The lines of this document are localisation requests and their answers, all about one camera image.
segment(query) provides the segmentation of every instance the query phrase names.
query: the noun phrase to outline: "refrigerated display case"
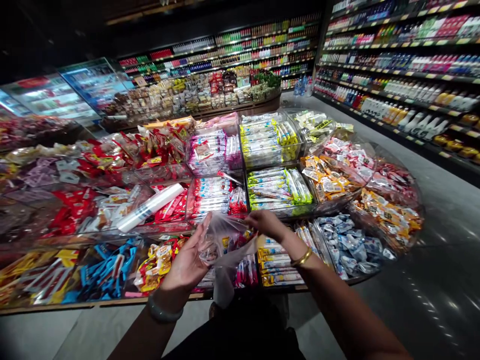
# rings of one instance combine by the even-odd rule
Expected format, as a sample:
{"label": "refrigerated display case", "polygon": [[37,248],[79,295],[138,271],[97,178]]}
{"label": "refrigerated display case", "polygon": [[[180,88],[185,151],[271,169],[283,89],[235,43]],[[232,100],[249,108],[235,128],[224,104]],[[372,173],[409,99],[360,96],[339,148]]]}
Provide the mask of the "refrigerated display case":
{"label": "refrigerated display case", "polygon": [[0,115],[8,116],[11,114],[23,117],[31,115],[32,112],[13,97],[9,96],[5,91],[0,90]]}
{"label": "refrigerated display case", "polygon": [[134,88],[128,76],[105,57],[65,66],[58,72],[100,115],[105,114],[116,93]]}
{"label": "refrigerated display case", "polygon": [[13,82],[1,89],[36,115],[71,119],[83,126],[100,119],[57,73]]}

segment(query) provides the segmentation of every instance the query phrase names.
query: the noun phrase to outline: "plastic bag roll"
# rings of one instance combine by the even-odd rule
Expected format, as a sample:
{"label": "plastic bag roll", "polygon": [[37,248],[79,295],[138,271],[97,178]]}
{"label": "plastic bag roll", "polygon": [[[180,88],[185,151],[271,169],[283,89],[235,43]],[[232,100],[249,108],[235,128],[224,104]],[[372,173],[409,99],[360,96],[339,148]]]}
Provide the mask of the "plastic bag roll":
{"label": "plastic bag roll", "polygon": [[153,195],[151,198],[145,201],[145,203],[137,207],[135,211],[129,213],[127,216],[121,219],[117,224],[118,230],[120,230],[122,233],[128,233],[150,215],[155,214],[158,210],[163,208],[183,192],[184,188],[178,183],[166,187],[161,192]]}

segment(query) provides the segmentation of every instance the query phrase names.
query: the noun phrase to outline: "black pants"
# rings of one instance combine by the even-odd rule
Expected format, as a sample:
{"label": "black pants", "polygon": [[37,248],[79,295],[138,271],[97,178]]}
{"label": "black pants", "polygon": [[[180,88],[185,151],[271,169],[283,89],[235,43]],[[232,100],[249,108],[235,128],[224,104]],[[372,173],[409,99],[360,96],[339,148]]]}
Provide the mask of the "black pants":
{"label": "black pants", "polygon": [[264,296],[239,298],[190,334],[163,359],[302,359],[297,336]]}

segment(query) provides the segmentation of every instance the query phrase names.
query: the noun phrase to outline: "gold bracelet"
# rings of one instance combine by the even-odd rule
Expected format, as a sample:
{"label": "gold bracelet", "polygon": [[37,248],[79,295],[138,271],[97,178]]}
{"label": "gold bracelet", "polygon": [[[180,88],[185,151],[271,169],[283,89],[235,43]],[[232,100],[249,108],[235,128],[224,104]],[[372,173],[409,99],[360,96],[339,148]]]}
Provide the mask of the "gold bracelet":
{"label": "gold bracelet", "polygon": [[312,248],[309,247],[308,250],[306,251],[305,255],[303,255],[301,258],[299,258],[296,261],[290,261],[290,265],[292,268],[299,267],[300,265],[305,264],[305,262],[309,259],[310,255],[312,255]]}

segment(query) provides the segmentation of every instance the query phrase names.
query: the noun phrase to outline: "floor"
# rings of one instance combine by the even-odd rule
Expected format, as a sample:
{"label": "floor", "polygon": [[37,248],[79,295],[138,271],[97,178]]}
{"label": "floor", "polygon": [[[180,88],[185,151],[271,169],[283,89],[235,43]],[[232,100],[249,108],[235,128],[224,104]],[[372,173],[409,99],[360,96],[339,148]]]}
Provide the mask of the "floor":
{"label": "floor", "polygon": [[[314,97],[282,103],[323,111],[400,159],[426,207],[421,241],[379,275],[354,286],[415,359],[480,359],[480,189]],[[309,293],[291,294],[288,325],[307,359],[344,359]],[[189,302],[167,346],[208,319],[210,301]],[[2,359],[105,360],[141,305],[0,317]]]}

